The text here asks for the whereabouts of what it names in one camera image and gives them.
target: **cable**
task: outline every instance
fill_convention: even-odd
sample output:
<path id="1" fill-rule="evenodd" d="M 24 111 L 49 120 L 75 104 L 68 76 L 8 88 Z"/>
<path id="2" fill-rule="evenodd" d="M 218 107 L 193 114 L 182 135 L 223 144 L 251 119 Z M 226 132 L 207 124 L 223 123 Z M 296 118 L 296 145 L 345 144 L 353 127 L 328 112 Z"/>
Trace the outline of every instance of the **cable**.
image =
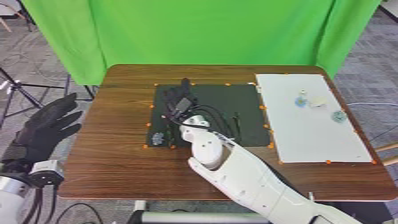
<path id="1" fill-rule="evenodd" d="M 38 205 L 42 203 L 42 199 L 43 199 L 43 189 L 38 188 L 36 191 L 35 191 L 35 203 L 33 203 L 29 215 L 27 215 L 27 218 L 26 218 L 26 220 L 22 222 L 24 224 L 29 224 L 31 219 L 35 217 L 35 213 L 36 213 L 36 210 L 38 210 Z"/>
<path id="2" fill-rule="evenodd" d="M 202 126 L 202 125 L 193 125 L 193 124 L 184 124 L 180 121 L 177 121 L 175 119 L 171 119 L 173 123 L 178 124 L 180 126 L 187 126 L 187 127 L 193 127 L 193 128 L 200 128 L 200 129 L 205 129 L 205 130 L 210 130 L 209 127 Z"/>
<path id="3" fill-rule="evenodd" d="M 61 213 L 61 215 L 59 215 L 56 224 L 59 224 L 59 221 L 61 221 L 61 219 L 63 219 L 63 217 L 65 217 L 65 215 L 66 215 L 66 212 L 68 212 L 68 211 L 72 210 L 72 208 L 74 208 L 75 206 L 79 206 L 79 205 L 84 205 L 84 206 L 90 207 L 90 209 L 93 210 L 93 212 L 95 212 L 95 214 L 97 214 L 97 218 L 98 218 L 100 224 L 104 224 L 104 219 L 102 219 L 102 216 L 100 216 L 100 213 L 98 213 L 95 207 L 93 207 L 90 204 L 82 203 L 82 202 L 77 203 L 77 204 L 74 204 L 74 205 L 66 208 L 66 210 L 63 211 L 63 213 Z"/>
<path id="4" fill-rule="evenodd" d="M 38 210 L 38 214 L 36 214 L 35 224 L 40 224 L 40 220 L 42 220 L 42 209 L 43 209 L 43 195 L 42 195 L 40 210 Z"/>
<path id="5" fill-rule="evenodd" d="M 385 135 L 388 134 L 395 129 L 398 128 L 398 125 L 381 134 L 377 137 L 370 140 L 370 142 Z"/>
<path id="6" fill-rule="evenodd" d="M 234 137 L 232 126 L 230 126 L 230 124 L 228 124 L 228 121 L 226 121 L 226 118 L 225 118 L 225 116 L 223 116 L 221 111 L 219 111 L 219 110 L 216 109 L 216 107 L 212 107 L 210 105 L 198 105 L 198 106 L 194 107 L 194 109 L 198 109 L 198 108 L 203 109 L 203 107 L 205 107 L 205 108 L 210 108 L 210 109 L 216 111 L 216 113 L 218 113 L 218 115 L 219 115 L 219 117 L 221 117 L 221 119 L 223 119 L 223 123 L 225 123 L 226 129 L 228 129 L 228 132 L 230 132 L 230 133 L 226 133 L 226 134 Z"/>
<path id="7" fill-rule="evenodd" d="M 349 103 L 347 105 L 349 106 L 354 106 L 354 105 L 386 105 L 386 106 L 398 107 L 398 104 L 395 104 L 395 103 Z"/>
<path id="8" fill-rule="evenodd" d="M 207 114 L 210 115 L 212 119 L 216 120 L 216 125 L 218 125 L 218 128 L 219 128 L 221 133 L 223 134 L 228 134 L 226 129 L 223 128 L 221 122 L 219 122 L 219 120 L 218 120 L 216 115 L 212 114 L 212 112 L 209 110 L 205 110 L 205 109 L 198 109 L 196 111 L 207 112 Z"/>
<path id="9" fill-rule="evenodd" d="M 56 206 L 58 206 L 58 193 L 59 193 L 59 185 L 54 185 L 54 202 L 52 202 L 52 210 L 47 218 L 45 224 L 50 224 L 52 218 L 54 218 L 54 212 L 56 212 Z"/>

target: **white board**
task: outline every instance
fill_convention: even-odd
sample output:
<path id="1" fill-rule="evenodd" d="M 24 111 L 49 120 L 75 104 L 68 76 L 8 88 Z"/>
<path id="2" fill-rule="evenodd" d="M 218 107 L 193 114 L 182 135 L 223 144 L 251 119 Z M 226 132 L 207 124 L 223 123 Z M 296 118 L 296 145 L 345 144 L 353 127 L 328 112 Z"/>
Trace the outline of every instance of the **white board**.
<path id="1" fill-rule="evenodd" d="M 347 119 L 333 120 L 342 110 L 322 75 L 257 75 L 280 159 L 285 163 L 301 162 L 372 162 L 370 152 Z M 324 98 L 326 105 L 303 108 L 296 104 L 301 91 L 306 98 Z"/>

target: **small object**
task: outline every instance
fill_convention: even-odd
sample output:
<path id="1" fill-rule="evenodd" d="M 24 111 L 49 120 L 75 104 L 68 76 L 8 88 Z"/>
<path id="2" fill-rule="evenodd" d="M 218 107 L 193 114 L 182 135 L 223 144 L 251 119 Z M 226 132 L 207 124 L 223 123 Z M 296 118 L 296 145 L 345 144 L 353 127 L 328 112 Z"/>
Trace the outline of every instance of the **small object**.
<path id="1" fill-rule="evenodd" d="M 154 145 L 164 144 L 164 137 L 166 137 L 166 134 L 162 132 L 154 134 Z"/>
<path id="2" fill-rule="evenodd" d="M 274 149 L 274 147 L 276 147 L 276 144 L 274 144 L 274 142 L 271 142 L 271 145 L 267 146 L 267 148 Z"/>
<path id="3" fill-rule="evenodd" d="M 310 107 L 322 107 L 328 104 L 328 99 L 326 97 L 317 97 L 312 101 L 310 101 Z"/>
<path id="4" fill-rule="evenodd" d="M 296 105 L 303 108 L 306 107 L 306 104 L 308 104 L 308 99 L 303 96 L 299 96 L 296 99 Z"/>
<path id="5" fill-rule="evenodd" d="M 345 122 L 345 120 L 347 120 L 347 113 L 342 110 L 333 113 L 333 120 L 338 123 Z"/>
<path id="6" fill-rule="evenodd" d="M 308 91 L 306 91 L 306 89 L 301 90 L 299 95 L 301 95 L 301 96 L 306 96 L 306 95 L 308 95 Z"/>

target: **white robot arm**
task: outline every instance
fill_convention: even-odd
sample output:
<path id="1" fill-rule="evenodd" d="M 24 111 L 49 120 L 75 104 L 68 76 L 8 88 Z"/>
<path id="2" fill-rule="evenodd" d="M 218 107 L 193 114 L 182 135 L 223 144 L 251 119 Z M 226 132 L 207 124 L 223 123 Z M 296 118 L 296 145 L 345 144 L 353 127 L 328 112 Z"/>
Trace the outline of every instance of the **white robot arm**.
<path id="1" fill-rule="evenodd" d="M 202 115 L 184 124 L 209 127 Z M 234 201 L 276 224 L 360 224 L 331 206 L 315 203 L 281 181 L 269 165 L 226 136 L 193 126 L 180 126 L 193 142 L 189 164 Z M 223 161 L 225 148 L 230 156 Z"/>

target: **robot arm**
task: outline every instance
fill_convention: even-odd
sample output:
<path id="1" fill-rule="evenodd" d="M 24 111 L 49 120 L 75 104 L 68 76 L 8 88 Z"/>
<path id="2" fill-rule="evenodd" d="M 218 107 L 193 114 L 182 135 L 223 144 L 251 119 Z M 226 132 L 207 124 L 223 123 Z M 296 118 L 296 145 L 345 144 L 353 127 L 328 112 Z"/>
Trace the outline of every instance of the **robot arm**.
<path id="1" fill-rule="evenodd" d="M 203 123 L 202 115 L 191 118 Z M 234 201 L 257 211 L 273 223 L 358 224 L 331 206 L 317 204 L 278 178 L 269 165 L 218 132 L 182 126 L 184 139 L 193 142 L 189 164 Z M 230 150 L 223 161 L 223 148 Z"/>
<path id="2" fill-rule="evenodd" d="M 49 158 L 59 142 L 81 130 L 82 125 L 72 124 L 82 112 L 66 115 L 77 108 L 75 100 L 72 94 L 38 111 L 0 157 L 0 223 L 19 223 L 31 189 L 59 185 L 65 180 L 59 163 Z"/>

